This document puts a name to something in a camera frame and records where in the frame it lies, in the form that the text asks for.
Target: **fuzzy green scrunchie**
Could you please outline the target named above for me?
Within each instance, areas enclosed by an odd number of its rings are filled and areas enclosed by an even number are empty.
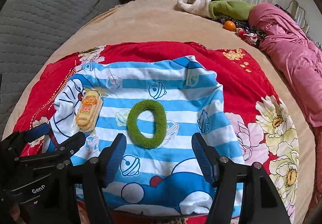
[[[145,110],[152,110],[155,114],[155,122],[157,124],[156,133],[153,138],[145,137],[136,124],[137,117]],[[133,139],[135,139],[142,147],[153,149],[159,146],[165,138],[166,134],[166,115],[163,106],[154,100],[144,100],[136,103],[128,114],[127,121],[128,131]]]

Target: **orange fruit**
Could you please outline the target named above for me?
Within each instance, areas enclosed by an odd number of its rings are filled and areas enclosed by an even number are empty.
[[[230,20],[227,20],[225,22],[225,24],[223,25],[223,27],[226,30],[230,30],[230,31],[234,31],[236,29],[236,25],[232,21],[230,21]]]

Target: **doraemon print fabric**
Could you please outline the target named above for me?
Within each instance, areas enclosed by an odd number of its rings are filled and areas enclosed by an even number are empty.
[[[216,73],[206,70],[194,56],[155,63],[83,65],[54,102],[57,111],[50,124],[58,143],[72,135],[86,87],[107,89],[108,96],[103,98],[95,135],[87,136],[72,161],[82,164],[110,146],[118,133],[126,136],[127,148],[115,180],[104,189],[113,210],[148,216],[207,214],[215,189],[204,180],[191,148],[195,132],[220,155],[244,164],[237,137],[223,113],[223,86],[216,81]],[[144,99],[160,102],[167,117],[164,141],[150,150],[135,145],[126,127],[130,109]],[[153,136],[150,111],[141,113],[137,124],[146,137]],[[240,214],[242,188],[237,185],[233,217]],[[81,189],[77,190],[82,197]]]

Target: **candy wrapper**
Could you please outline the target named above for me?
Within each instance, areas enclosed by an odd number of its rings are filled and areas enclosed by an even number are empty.
[[[235,30],[235,32],[237,33],[237,36],[238,37],[242,37],[244,34],[247,34],[247,31],[246,30],[244,30],[243,28],[237,28],[236,30]]]
[[[258,35],[255,33],[243,34],[241,39],[249,44],[250,46],[256,46],[256,42],[258,40]]]

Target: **red floral blanket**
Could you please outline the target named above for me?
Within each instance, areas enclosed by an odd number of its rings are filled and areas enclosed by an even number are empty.
[[[147,42],[107,45],[71,54],[46,67],[14,130],[47,123],[55,113],[54,99],[81,64],[156,62],[187,55],[194,55],[206,69],[217,73],[217,81],[223,84],[224,111],[239,140],[245,163],[263,164],[293,222],[298,168],[296,131],[286,106],[244,49],[208,50],[194,42]],[[41,152],[42,143],[43,137],[29,143],[21,155]]]

